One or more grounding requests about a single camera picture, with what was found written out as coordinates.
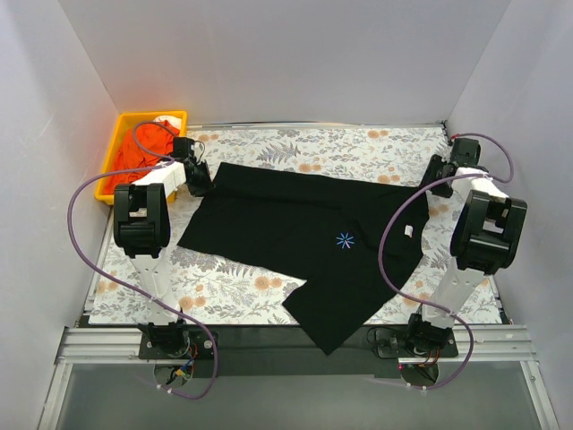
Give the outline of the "black t shirt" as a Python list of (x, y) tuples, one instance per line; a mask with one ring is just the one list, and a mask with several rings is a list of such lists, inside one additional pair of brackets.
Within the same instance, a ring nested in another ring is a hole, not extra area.
[(284, 307), (330, 354), (409, 280), (428, 218), (413, 187), (224, 163), (179, 245), (300, 279)]

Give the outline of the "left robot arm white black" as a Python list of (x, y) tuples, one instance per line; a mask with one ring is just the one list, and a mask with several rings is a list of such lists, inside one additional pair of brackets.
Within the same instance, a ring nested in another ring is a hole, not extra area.
[(118, 185), (114, 191), (115, 243), (139, 275), (140, 289), (150, 295), (149, 314), (138, 328), (153, 348), (172, 358), (189, 351), (191, 338), (184, 331), (183, 318), (171, 311), (177, 308), (177, 300), (167, 266), (171, 238), (167, 198), (182, 185), (194, 195), (212, 187), (207, 163), (201, 159), (204, 151), (202, 142), (176, 137), (173, 162), (160, 162), (143, 178)]

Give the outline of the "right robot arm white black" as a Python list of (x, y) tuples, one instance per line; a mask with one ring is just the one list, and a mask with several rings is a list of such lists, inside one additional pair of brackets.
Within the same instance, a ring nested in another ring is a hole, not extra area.
[(420, 186), (439, 197), (458, 194), (464, 207), (450, 241), (448, 268), (431, 304), (421, 304), (408, 320), (406, 348), (416, 356), (437, 354), (453, 339), (455, 317), (477, 286), (514, 261), (527, 204), (503, 193), (480, 165), (481, 133), (449, 140), (448, 159), (431, 157)]

